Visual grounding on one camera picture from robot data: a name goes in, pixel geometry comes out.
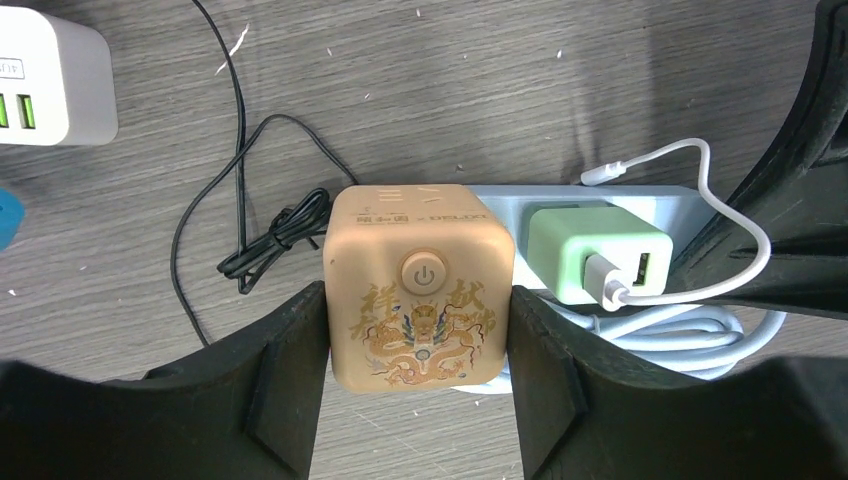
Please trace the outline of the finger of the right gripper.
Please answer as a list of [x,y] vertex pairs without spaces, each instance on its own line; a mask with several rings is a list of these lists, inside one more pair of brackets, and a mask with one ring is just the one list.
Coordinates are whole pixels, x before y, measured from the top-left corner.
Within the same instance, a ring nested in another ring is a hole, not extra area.
[[796,100],[728,205],[769,235],[767,267],[731,305],[847,317],[847,4],[821,1]]

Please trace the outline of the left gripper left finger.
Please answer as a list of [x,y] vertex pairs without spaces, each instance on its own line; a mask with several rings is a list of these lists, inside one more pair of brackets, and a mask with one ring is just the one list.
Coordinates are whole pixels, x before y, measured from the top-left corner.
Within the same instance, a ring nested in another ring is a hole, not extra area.
[[322,282],[139,380],[1,365],[5,479],[305,479],[329,355]]

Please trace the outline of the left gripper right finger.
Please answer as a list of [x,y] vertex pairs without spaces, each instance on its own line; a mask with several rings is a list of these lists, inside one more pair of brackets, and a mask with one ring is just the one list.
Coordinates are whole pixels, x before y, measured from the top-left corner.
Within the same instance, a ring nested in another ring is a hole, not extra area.
[[843,479],[847,363],[776,357],[701,381],[511,296],[508,360],[528,479]]

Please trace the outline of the light blue power strip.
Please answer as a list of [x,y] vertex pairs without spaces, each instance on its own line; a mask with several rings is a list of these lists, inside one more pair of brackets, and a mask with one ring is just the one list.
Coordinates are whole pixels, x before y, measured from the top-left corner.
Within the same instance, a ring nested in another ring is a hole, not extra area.
[[516,243],[513,283],[545,288],[526,262],[532,215],[543,209],[621,207],[668,234],[673,257],[712,219],[714,209],[695,190],[681,186],[471,185],[469,189],[504,224]]

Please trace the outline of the green plug adapter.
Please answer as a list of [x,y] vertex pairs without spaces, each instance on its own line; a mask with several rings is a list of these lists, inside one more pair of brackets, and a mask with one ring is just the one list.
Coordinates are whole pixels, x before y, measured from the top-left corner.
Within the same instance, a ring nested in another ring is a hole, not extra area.
[[584,287],[587,261],[603,257],[616,279],[637,296],[663,293],[673,240],[614,205],[543,209],[530,218],[526,262],[566,305],[596,301]]

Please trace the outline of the orange cube adapter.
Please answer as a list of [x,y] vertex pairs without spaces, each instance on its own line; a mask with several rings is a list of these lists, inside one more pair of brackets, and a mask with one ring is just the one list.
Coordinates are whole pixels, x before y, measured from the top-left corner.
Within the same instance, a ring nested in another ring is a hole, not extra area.
[[495,379],[515,256],[509,231],[466,186],[343,190],[323,246],[336,381],[372,393]]

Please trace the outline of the white multi-port charger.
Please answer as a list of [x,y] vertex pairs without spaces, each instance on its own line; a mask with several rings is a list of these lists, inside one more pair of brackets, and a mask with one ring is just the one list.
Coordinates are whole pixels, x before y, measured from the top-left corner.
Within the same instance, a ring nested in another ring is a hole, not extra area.
[[98,146],[119,130],[110,48],[96,30],[1,8],[1,142]]

